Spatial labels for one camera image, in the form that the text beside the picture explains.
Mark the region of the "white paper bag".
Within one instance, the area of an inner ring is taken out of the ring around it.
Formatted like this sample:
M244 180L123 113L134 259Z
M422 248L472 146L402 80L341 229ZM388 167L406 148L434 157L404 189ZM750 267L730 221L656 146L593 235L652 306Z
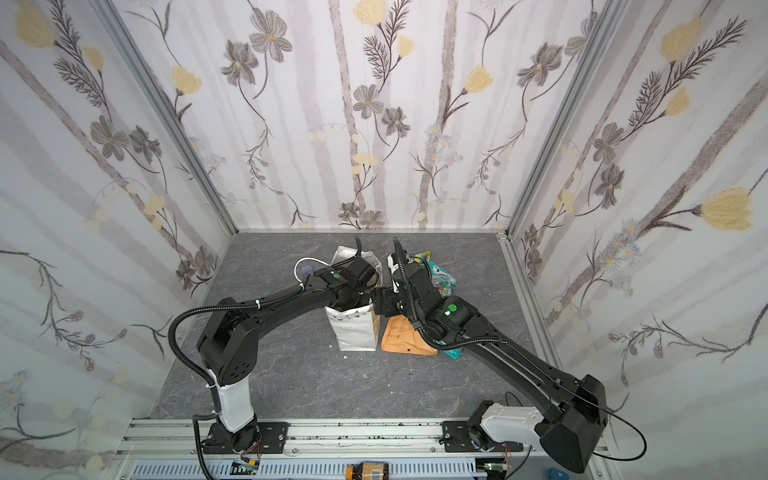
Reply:
M303 266L330 266L350 260L356 251L351 247L338 246L330 263L314 257L302 257L294 264L294 277L300 282L300 268ZM334 331L339 350L342 352L375 352L378 346L380 316L373 311L370 300L363 300L355 308L336 310L325 308L326 317Z

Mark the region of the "yellow black connector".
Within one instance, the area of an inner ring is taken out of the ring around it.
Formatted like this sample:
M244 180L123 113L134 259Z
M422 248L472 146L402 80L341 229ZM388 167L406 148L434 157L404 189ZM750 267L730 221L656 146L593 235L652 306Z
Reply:
M364 461L349 465L345 470L346 480L389 480L390 466L385 462Z

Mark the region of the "green snack packet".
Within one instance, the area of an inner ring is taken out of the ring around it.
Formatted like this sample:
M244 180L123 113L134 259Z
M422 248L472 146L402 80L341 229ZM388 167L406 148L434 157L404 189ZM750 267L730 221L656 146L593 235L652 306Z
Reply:
M415 261L418 261L418 262L424 264L424 265L429 265L430 262L431 262L431 257L432 257L432 252L431 251L426 251L426 252L421 252L421 253L415 254L413 256L413 259Z

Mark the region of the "orange paper snack packet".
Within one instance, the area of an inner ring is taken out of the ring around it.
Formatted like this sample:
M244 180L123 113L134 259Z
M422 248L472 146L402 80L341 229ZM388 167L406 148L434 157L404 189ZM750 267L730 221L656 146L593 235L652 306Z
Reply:
M435 356L438 353L423 340L409 320L402 315L388 319L381 340L381 349L387 353L417 356Z

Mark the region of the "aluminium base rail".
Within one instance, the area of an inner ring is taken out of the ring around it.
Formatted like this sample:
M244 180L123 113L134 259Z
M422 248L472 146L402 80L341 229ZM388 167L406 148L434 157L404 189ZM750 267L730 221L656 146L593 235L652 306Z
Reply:
M545 452L532 425L538 419L528 408L510 412L524 423L510 423L504 436L491 447L481 447L470 436L467 418L395 419L267 419L254 440L236 450L223 445L209 432L210 423L199 429L206 460L309 460L314 458L480 458L509 452L523 456L554 458ZM134 420L117 447L118 460L197 461L194 427L190 420Z

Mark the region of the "teal mint candy packet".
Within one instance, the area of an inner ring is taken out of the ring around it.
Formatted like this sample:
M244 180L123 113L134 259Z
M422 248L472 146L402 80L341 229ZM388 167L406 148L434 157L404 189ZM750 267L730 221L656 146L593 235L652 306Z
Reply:
M456 279L435 262L429 262L431 282L442 297L449 297L454 293Z
M443 350L443 353L448 355L453 360L457 360L463 354L463 349L455 348L455 349Z

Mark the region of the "blue object bottom right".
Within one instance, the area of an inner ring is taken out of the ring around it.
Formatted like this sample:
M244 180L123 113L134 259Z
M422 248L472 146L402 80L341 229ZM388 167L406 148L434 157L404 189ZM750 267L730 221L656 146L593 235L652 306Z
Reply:
M547 473L548 480L569 480L569 474L556 468L550 468Z

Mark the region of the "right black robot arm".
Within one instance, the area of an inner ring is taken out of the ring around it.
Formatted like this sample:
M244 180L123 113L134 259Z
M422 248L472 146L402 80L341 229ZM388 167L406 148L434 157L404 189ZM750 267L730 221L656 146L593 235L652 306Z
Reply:
M444 297L428 267L407 256L399 240L388 258L391 284L374 291L374 309L402 315L418 336L440 351L476 356L532 405L526 413L484 401L467 422L472 447L490 451L517 443L542 449L564 469L582 474L615 413L604 385L594 376L578 379L535 356L502 334L460 296Z

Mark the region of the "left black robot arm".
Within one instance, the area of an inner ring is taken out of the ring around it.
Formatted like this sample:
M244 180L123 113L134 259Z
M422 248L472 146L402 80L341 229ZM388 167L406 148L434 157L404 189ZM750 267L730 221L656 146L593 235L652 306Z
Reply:
M210 390L213 411L192 416L195 454L202 475L212 477L204 458L199 423L212 420L210 434L219 447L232 453L250 453L262 440L250 395L249 376L258 359L259 340L272 330L306 313L326 307L346 311L360 307L379 276L363 258L362 241L355 238L353 256L326 265L304 276L291 288L251 301L231 298L215 305L187 310L168 327L168 344L176 359L201 377ZM209 314L209 323L198 339L202 365L192 361L176 338L179 325L193 316Z

